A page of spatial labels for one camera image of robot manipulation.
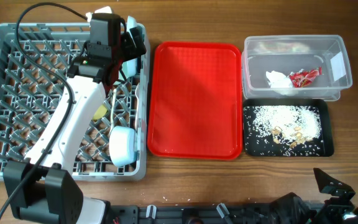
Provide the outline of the white plastic spoon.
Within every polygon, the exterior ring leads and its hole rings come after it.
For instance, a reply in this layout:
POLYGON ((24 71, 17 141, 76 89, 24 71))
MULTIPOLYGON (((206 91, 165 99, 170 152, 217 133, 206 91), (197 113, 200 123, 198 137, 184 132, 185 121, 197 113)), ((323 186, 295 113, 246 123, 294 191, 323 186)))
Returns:
POLYGON ((115 103, 116 103, 116 97, 117 97, 117 89, 113 89, 112 91, 112 97, 111 97, 111 112, 110 112, 110 132, 114 129, 114 110, 115 110, 115 103))

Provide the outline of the yellow plastic cup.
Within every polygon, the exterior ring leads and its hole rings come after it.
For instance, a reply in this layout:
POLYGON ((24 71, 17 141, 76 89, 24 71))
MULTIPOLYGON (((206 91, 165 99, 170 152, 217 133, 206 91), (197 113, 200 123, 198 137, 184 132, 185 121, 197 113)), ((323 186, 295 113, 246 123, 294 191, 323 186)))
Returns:
POLYGON ((101 105, 95 112, 95 114, 92 117, 92 120, 96 121, 101 119, 102 117, 105 116, 105 114, 108 112, 108 109, 104 106, 101 105))

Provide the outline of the white plastic fork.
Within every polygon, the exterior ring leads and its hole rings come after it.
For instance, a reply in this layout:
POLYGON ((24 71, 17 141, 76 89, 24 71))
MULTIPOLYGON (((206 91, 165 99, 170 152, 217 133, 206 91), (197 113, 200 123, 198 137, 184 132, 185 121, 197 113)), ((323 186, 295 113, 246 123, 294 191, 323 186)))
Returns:
POLYGON ((136 86, 135 97, 136 97, 137 102, 136 102, 134 128, 135 128, 135 130, 138 130, 138 126, 139 126, 139 104, 140 104, 140 83, 138 83, 137 86, 136 86))

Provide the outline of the light blue small bowl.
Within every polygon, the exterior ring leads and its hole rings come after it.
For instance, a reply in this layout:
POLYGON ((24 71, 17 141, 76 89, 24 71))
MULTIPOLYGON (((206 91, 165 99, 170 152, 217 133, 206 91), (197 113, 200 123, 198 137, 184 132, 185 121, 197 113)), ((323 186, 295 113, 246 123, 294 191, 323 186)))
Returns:
POLYGON ((116 167, 129 165, 137 160, 134 129, 115 126, 110 132, 109 155, 116 167))

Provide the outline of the light blue plate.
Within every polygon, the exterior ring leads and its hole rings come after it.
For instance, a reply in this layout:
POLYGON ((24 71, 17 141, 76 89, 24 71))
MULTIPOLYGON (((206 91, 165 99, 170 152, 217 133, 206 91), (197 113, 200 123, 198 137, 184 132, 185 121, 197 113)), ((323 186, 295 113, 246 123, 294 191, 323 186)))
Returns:
MULTIPOLYGON (((130 33, 130 29, 137 27, 136 20, 133 17, 128 16, 127 17, 126 27, 127 27, 128 33, 132 37, 132 34, 130 33)), ((126 78, 130 78, 130 77, 133 77, 134 75, 136 75, 136 73, 137 73, 136 66, 137 66, 137 60, 136 59, 126 61, 126 62, 124 62, 122 64, 122 71, 124 72, 126 78)))

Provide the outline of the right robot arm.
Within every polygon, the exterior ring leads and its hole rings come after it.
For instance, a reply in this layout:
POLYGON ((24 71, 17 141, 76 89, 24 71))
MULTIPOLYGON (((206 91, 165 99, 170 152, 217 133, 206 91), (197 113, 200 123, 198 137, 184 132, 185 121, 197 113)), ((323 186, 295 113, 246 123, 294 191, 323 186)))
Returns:
POLYGON ((319 168, 313 169, 319 192, 329 194, 321 208, 313 209, 299 196, 290 193, 270 204, 270 223, 358 224, 358 207, 351 199, 354 189, 319 168))

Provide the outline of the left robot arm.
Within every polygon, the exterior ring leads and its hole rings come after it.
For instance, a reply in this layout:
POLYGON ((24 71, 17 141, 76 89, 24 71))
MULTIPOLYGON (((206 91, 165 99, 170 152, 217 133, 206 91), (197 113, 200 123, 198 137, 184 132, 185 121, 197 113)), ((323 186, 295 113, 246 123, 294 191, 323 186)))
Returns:
POLYGON ((85 197, 73 179, 77 150, 122 64, 147 54, 145 30, 113 13, 90 19, 89 40, 62 80, 63 95, 23 161, 8 162, 3 180, 15 218, 37 223, 119 223, 106 200, 85 197))

